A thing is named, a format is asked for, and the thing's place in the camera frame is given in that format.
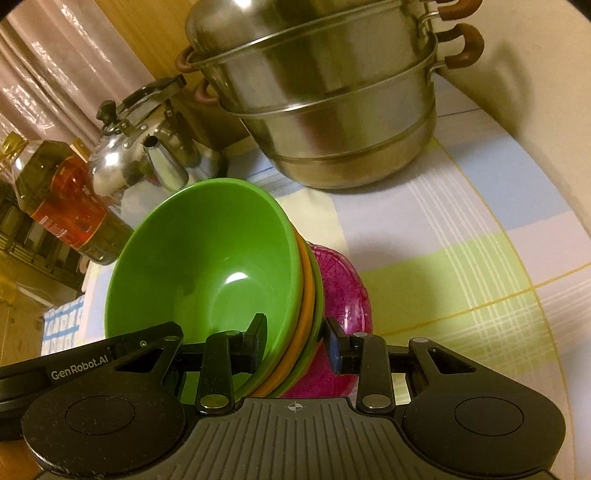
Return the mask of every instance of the kettle spout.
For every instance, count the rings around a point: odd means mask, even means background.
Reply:
[[[155,135],[144,140],[144,151],[150,159],[156,178],[170,192],[177,192],[189,182],[189,174]]]

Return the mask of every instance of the curtain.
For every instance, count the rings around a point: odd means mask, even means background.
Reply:
[[[92,149],[100,103],[153,80],[92,0],[26,0],[0,22],[0,141],[14,130]]]

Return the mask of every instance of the pot handle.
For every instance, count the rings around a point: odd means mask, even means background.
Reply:
[[[209,86],[209,81],[206,78],[203,78],[201,82],[197,84],[195,87],[195,92],[193,96],[197,103],[201,103],[202,105],[217,105],[220,100],[220,97],[209,95],[207,91],[207,87]]]
[[[189,63],[189,57],[193,52],[193,47],[189,45],[178,54],[178,57],[174,61],[174,65],[178,71],[182,73],[193,73],[197,71],[197,69]]]
[[[441,67],[448,69],[462,69],[469,67],[482,57],[484,52],[484,39],[480,32],[467,23],[458,23],[451,30],[437,33],[439,42],[447,42],[458,37],[464,37],[464,49],[456,55],[449,55],[443,61],[438,61],[431,67],[431,71]]]
[[[438,4],[448,4],[450,0],[436,0]],[[459,20],[472,15],[482,5],[482,0],[458,0],[453,5],[443,6],[434,12],[421,15],[418,18],[418,31],[425,32],[429,21],[435,18],[442,20]]]
[[[438,4],[448,4],[450,0],[436,0]],[[439,7],[439,17],[442,20],[459,20],[472,15],[482,5],[482,0],[459,0],[453,5]]]

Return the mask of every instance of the metal screw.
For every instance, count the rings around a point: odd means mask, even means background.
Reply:
[[[392,402],[386,395],[380,395],[378,393],[364,396],[361,403],[363,403],[363,405],[365,405],[367,408],[371,408],[372,410],[386,408],[392,404]]]
[[[224,408],[226,405],[228,405],[228,403],[230,403],[230,401],[228,400],[227,396],[219,395],[217,393],[205,395],[201,399],[201,405],[203,405],[205,408],[211,408],[212,410]]]

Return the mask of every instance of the plaid tablecloth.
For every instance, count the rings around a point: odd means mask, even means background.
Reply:
[[[41,345],[42,355],[68,350],[80,343],[84,299],[85,296],[82,295],[43,314],[45,329]]]
[[[432,338],[552,399],[568,429],[553,471],[591,479],[589,236],[489,115],[440,77],[436,95],[435,139],[378,184],[301,187],[250,138],[228,149],[229,174],[267,189],[302,236],[353,262],[375,333],[388,343]],[[138,223],[151,208],[135,204],[130,218]],[[80,342],[104,336],[111,272],[98,268],[90,279]],[[408,397],[401,378],[396,395],[399,403]]]

